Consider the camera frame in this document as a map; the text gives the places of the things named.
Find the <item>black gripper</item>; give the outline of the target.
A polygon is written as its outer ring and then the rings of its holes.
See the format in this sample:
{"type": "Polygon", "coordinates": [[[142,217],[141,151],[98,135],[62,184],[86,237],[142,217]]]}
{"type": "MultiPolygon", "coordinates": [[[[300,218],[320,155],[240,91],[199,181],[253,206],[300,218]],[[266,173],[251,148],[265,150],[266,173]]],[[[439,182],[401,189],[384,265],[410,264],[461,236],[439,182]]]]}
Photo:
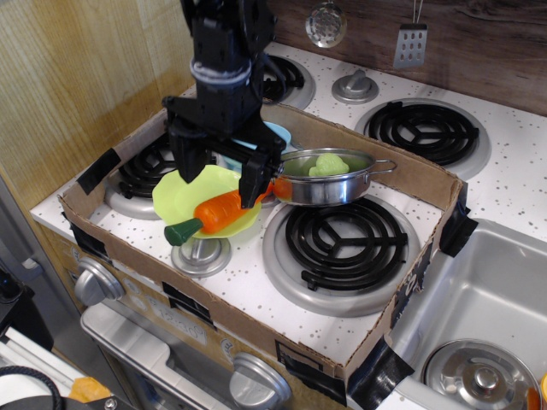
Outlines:
{"type": "Polygon", "coordinates": [[[242,208],[253,208],[259,195],[281,172],[285,143],[264,125],[263,72],[238,83],[197,82],[195,97],[167,96],[166,132],[180,177],[192,182],[209,164],[210,151],[242,163],[239,195],[242,208]],[[255,144],[249,149],[235,140],[255,144]]]}

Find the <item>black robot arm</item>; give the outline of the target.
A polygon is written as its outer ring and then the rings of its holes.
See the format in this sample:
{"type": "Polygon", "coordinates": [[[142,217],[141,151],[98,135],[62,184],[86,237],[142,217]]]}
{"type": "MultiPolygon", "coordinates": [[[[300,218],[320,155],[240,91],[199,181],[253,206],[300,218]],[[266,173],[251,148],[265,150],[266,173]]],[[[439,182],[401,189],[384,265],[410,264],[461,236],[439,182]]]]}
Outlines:
{"type": "Polygon", "coordinates": [[[194,98],[165,97],[166,132],[180,176],[193,181],[212,152],[242,165],[243,208],[252,208],[282,167],[285,142],[262,120],[264,50],[277,22],[264,1],[184,1],[193,39],[194,98]]]}

